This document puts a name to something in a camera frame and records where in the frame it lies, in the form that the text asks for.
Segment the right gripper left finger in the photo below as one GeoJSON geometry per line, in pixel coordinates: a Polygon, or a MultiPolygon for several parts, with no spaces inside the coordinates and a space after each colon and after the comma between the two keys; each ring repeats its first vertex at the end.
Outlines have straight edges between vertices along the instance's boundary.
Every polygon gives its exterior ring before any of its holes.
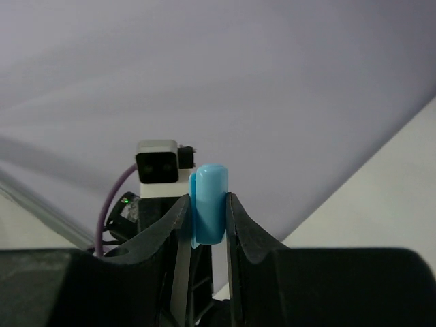
{"type": "Polygon", "coordinates": [[[189,196],[131,240],[95,257],[78,249],[1,252],[2,326],[183,326],[189,196]]]}

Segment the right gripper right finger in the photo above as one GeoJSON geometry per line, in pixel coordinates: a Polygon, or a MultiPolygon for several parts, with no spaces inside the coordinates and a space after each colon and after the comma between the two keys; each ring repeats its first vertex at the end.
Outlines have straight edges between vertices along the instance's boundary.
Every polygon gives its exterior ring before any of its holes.
{"type": "Polygon", "coordinates": [[[404,248],[289,248],[226,197],[233,326],[434,326],[435,277],[404,248]]]}

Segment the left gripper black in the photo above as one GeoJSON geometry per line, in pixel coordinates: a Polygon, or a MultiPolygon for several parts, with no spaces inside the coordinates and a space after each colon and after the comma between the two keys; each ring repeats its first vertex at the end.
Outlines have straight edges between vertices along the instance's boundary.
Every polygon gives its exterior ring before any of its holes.
{"type": "Polygon", "coordinates": [[[106,229],[120,243],[104,260],[123,265],[119,281],[134,326],[196,326],[213,306],[211,246],[191,246],[187,196],[125,193],[106,229]]]}

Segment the blue marker cap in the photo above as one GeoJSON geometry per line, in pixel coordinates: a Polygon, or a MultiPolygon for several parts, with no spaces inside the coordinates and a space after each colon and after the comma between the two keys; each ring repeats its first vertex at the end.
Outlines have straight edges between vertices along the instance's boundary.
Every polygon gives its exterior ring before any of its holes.
{"type": "Polygon", "coordinates": [[[228,169],[220,164],[200,166],[189,177],[191,247],[219,244],[225,234],[228,169]]]}

